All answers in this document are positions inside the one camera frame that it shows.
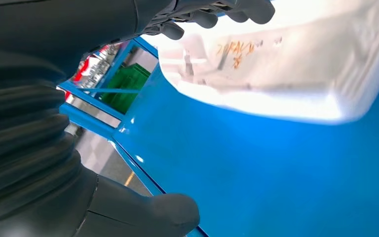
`green plastic crate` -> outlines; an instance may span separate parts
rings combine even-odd
[[[137,63],[129,67],[121,67],[111,79],[108,88],[141,90],[149,76],[150,72]],[[125,114],[136,96],[137,94],[104,93],[102,101]]]

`concrete floor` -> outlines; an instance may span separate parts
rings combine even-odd
[[[77,143],[76,149],[79,151],[85,167],[128,186],[140,195],[151,196],[124,159],[103,137],[91,131],[85,131]]]

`metal bar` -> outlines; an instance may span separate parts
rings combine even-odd
[[[98,109],[104,111],[105,113],[113,116],[116,119],[123,120],[124,115],[117,110],[106,105],[104,102],[95,99],[94,97],[86,94],[85,92],[79,90],[73,83],[66,81],[59,85],[60,88],[70,92],[72,95],[78,97],[79,99],[97,107]]]
[[[113,139],[114,128],[94,116],[68,103],[61,105],[59,110],[60,113],[68,115],[71,122],[95,132],[110,141]]]
[[[129,40],[128,42],[124,42],[121,45],[121,48],[119,49],[117,56],[114,58],[114,61],[111,64],[110,68],[98,82],[95,88],[107,88],[108,83],[110,83],[111,81],[111,78],[113,78],[113,76],[116,74],[116,72],[124,62],[125,58],[127,57],[128,53],[133,49],[134,46],[136,46],[134,40]],[[98,98],[100,94],[93,93],[92,96]]]
[[[154,180],[149,177],[149,175],[144,170],[142,170],[142,168],[136,163],[136,161],[130,156],[130,154],[124,149],[124,147],[122,147],[119,142],[113,139],[110,141],[110,143],[152,195],[159,195],[164,193],[163,190],[160,189],[160,187],[154,182]]]
[[[104,93],[123,93],[123,94],[137,94],[139,90],[131,89],[118,89],[118,88],[78,88],[81,91],[89,92],[104,92]]]
[[[153,47],[151,44],[149,44],[146,40],[144,40],[142,37],[137,37],[133,39],[134,42],[136,42],[140,48],[144,49],[145,51],[149,52],[156,58],[159,58],[159,55],[157,54],[157,49]]]

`orange handwritten text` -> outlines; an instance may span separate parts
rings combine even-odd
[[[232,41],[225,45],[219,44],[217,46],[219,47],[219,50],[217,51],[217,55],[220,55],[220,54],[225,54],[225,55],[233,54],[234,55],[233,68],[238,69],[242,62],[243,55],[247,56],[253,53],[255,51],[255,47],[262,46],[262,43],[256,46],[252,42],[245,43],[245,42],[240,42],[240,41]]]

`blue cart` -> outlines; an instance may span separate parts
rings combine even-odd
[[[131,43],[157,56],[141,38]],[[152,194],[197,201],[201,224],[190,236],[379,236],[379,96],[361,120],[324,126],[200,103],[178,93],[159,66],[125,115],[62,87],[121,120],[111,127],[61,107],[110,140]]]

